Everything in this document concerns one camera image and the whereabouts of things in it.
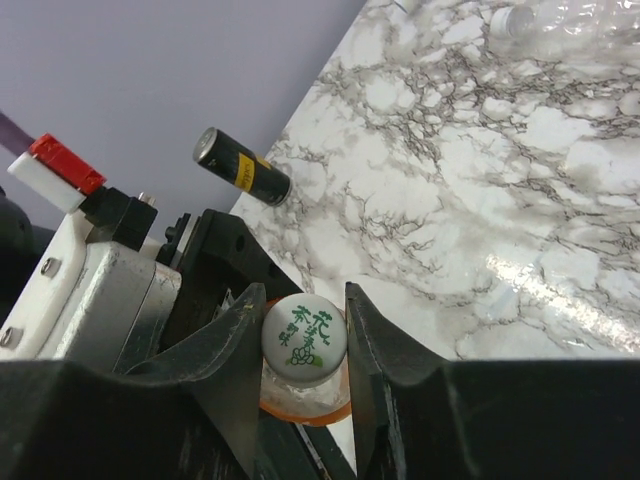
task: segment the red and white block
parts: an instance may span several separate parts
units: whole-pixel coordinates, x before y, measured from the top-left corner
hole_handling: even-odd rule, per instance
[[[65,213],[75,212],[106,182],[91,165],[48,133],[20,155],[8,172]]]

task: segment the green flower logo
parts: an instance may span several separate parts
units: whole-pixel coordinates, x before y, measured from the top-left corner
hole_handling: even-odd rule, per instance
[[[322,357],[313,355],[311,347],[294,348],[291,352],[291,358],[287,358],[284,362],[286,365],[313,365],[314,367],[322,367]]]

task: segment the orange ring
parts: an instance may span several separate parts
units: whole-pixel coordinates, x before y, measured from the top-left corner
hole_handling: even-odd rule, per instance
[[[335,412],[327,413],[326,415],[321,415],[319,417],[313,418],[300,417],[298,415],[291,415],[289,413],[281,412],[262,399],[260,399],[260,408],[265,412],[270,413],[274,417],[277,417],[280,420],[284,420],[286,422],[301,423],[303,425],[311,425],[312,427],[326,427],[327,425],[331,425],[332,423],[344,420],[351,414],[351,400],[349,400]]]

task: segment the marble surface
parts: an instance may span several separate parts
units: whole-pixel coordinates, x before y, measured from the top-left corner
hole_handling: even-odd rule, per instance
[[[640,70],[497,57],[504,5],[370,0],[270,152],[290,198],[232,213],[445,357],[638,354]]]

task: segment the black cylindrical object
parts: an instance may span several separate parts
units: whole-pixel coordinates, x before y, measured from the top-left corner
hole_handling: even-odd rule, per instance
[[[267,205],[280,205],[291,190],[287,175],[217,128],[202,134],[193,159]]]

